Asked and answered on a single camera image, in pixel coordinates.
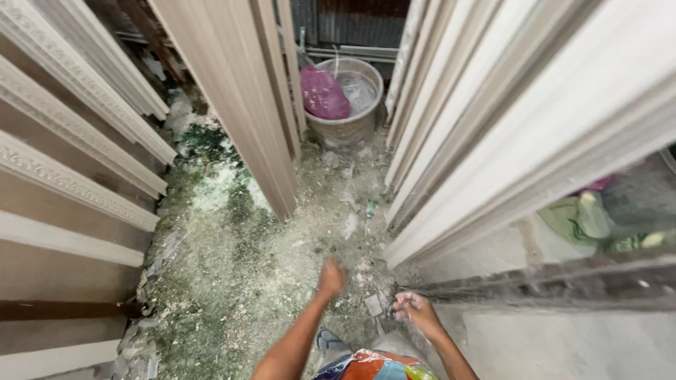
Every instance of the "metal wall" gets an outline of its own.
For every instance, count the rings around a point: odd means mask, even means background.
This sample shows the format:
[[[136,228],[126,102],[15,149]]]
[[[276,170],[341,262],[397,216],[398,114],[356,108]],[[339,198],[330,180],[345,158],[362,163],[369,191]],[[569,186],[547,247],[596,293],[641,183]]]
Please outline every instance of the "metal wall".
[[[309,45],[399,47],[410,0],[292,0],[296,40]]]

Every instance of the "ornate cornice molding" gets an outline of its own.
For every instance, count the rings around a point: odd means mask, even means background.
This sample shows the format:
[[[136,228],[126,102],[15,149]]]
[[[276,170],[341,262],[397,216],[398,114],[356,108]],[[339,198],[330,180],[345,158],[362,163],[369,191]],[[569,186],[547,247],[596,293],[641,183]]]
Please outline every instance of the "ornate cornice molding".
[[[0,168],[144,231],[154,231],[155,224],[160,219],[2,130],[0,130]]]
[[[0,98],[146,193],[166,194],[166,182],[1,55]]]
[[[176,152],[25,0],[0,0],[0,30],[118,132],[164,163]]]

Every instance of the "bucket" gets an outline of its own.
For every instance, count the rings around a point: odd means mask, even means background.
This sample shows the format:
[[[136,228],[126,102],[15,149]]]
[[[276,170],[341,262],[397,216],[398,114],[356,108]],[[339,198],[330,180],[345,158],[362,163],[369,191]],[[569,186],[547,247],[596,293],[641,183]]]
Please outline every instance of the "bucket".
[[[336,59],[331,59],[317,64],[316,67],[333,75],[335,63]],[[329,148],[355,145],[365,138],[376,124],[378,105],[383,97],[383,77],[378,70],[362,60],[339,58],[336,79],[341,84],[345,96],[350,100],[350,117],[327,120],[305,111],[308,124]]]

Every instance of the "wooden beam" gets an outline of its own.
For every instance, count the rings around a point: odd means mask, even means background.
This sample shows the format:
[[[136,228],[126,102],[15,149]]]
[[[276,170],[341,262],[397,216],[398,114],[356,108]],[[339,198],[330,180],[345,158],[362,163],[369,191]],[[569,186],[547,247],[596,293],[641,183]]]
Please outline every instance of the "wooden beam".
[[[142,304],[99,302],[0,301],[0,321],[84,319],[126,316],[141,318]]]

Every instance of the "flip-flop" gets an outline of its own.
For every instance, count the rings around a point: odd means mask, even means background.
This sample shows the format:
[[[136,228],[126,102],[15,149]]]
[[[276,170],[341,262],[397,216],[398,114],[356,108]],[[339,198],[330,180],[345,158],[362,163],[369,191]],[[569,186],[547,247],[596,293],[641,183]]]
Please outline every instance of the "flip-flop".
[[[334,333],[321,329],[317,333],[317,348],[324,353],[327,350],[349,351],[347,344],[343,343]]]

